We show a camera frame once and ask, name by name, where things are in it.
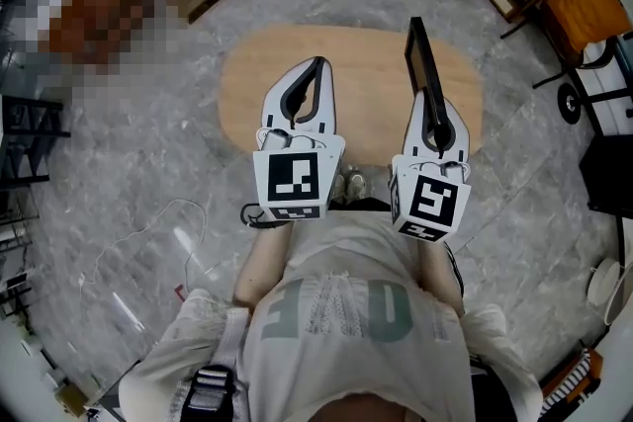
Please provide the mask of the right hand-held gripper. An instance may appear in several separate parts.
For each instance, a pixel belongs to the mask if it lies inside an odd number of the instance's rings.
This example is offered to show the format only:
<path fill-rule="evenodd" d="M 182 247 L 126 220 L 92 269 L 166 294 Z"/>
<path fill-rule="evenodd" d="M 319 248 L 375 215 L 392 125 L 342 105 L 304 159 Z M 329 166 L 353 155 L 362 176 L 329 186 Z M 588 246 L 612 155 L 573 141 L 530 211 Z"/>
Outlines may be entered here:
<path fill-rule="evenodd" d="M 392 160 L 392 223 L 396 232 L 426 242 L 442 242 L 459 228 L 471 187 L 469 131 L 454 106 L 443 99 L 429 140 L 431 115 L 423 91 L 415 95 L 402 154 Z"/>

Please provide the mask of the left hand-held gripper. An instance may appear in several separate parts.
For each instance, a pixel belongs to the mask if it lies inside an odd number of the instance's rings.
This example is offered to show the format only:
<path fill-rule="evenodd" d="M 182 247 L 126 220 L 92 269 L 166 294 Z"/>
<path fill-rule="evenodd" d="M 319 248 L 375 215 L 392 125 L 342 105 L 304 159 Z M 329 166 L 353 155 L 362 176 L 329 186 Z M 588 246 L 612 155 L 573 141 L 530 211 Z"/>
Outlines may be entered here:
<path fill-rule="evenodd" d="M 309 89 L 311 109 L 299 114 Z M 259 149 L 252 154 L 259 206 L 275 221 L 324 217 L 345 151 L 344 138 L 333 134 L 329 61 L 312 57 L 283 74 L 264 98 L 262 125 L 256 133 Z"/>

